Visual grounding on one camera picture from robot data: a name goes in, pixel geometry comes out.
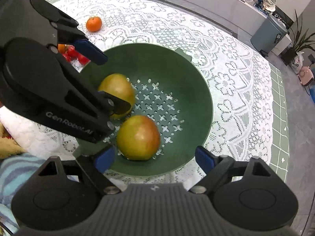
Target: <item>blue gripper pad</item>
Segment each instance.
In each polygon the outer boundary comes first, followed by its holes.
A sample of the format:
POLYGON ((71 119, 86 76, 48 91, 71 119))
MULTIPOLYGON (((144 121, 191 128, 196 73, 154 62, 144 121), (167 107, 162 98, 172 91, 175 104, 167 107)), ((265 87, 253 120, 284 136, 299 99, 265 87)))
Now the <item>blue gripper pad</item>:
POLYGON ((197 146, 195 150, 195 158, 198 165, 206 174, 208 174, 219 162, 218 157, 202 146, 197 146))
POLYGON ((89 60, 99 66, 105 64, 108 60, 108 57, 89 40, 76 40, 73 45, 75 46, 77 52, 86 56, 89 60))
POLYGON ((103 174, 113 164, 114 159, 115 148, 110 146, 108 149, 101 151, 101 154, 95 158, 94 167, 103 174))

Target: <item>striped fabric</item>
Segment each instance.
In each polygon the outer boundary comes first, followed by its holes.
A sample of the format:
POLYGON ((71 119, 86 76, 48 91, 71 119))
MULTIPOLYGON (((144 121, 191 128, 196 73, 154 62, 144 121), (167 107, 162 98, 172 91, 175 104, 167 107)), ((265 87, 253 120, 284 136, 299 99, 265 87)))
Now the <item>striped fabric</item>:
POLYGON ((24 153, 5 159, 0 165, 0 219, 13 233, 18 225, 11 212, 11 200, 20 187, 45 162, 45 160, 24 153))

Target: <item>orange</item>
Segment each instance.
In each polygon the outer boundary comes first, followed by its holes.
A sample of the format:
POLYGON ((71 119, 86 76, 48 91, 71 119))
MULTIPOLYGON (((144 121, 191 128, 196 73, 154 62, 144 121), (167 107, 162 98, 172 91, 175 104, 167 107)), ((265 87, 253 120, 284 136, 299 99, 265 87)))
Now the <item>orange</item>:
POLYGON ((61 54, 64 54, 67 50, 67 47, 65 44, 58 44, 58 51, 61 53, 61 54))
POLYGON ((113 114, 113 119, 119 119, 126 116, 132 109, 134 103, 136 102, 134 90, 127 81, 127 77, 121 74, 112 74, 107 76, 99 85, 98 91, 103 90, 115 97, 118 97, 124 101, 130 103, 131 108, 124 114, 113 114))
POLYGON ((90 32, 96 32, 102 27, 102 20, 100 17, 89 18, 86 22, 86 29, 90 32))
POLYGON ((148 160, 160 146, 160 132, 144 115, 127 119, 117 133, 117 147, 130 160, 148 160))

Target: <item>trash can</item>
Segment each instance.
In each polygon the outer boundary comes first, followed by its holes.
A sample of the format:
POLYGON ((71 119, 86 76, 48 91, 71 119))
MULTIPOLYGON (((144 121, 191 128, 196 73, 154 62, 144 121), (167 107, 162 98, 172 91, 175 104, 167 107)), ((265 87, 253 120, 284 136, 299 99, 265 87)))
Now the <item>trash can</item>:
POLYGON ((277 18, 268 15, 250 42, 265 57, 287 33, 288 30, 277 18))

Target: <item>plastic colander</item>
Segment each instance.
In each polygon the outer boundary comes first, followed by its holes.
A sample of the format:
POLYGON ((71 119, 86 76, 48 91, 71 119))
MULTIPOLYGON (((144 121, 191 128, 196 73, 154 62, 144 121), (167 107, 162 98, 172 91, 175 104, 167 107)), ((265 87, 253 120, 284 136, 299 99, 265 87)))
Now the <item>plastic colander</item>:
MULTIPOLYGON (((86 65, 81 71, 83 79, 97 89, 110 74, 126 75, 136 93, 136 104, 128 116, 150 117, 161 135, 161 146, 150 160, 128 160, 117 150, 110 169, 130 176, 156 176, 185 165, 194 157, 195 148, 205 142, 213 117, 209 88, 192 58, 181 49, 146 43, 116 46, 105 53, 108 62, 86 65)), ((125 119, 113 121, 115 132, 101 143, 78 140, 76 154, 95 154, 108 143, 115 145, 125 119)))

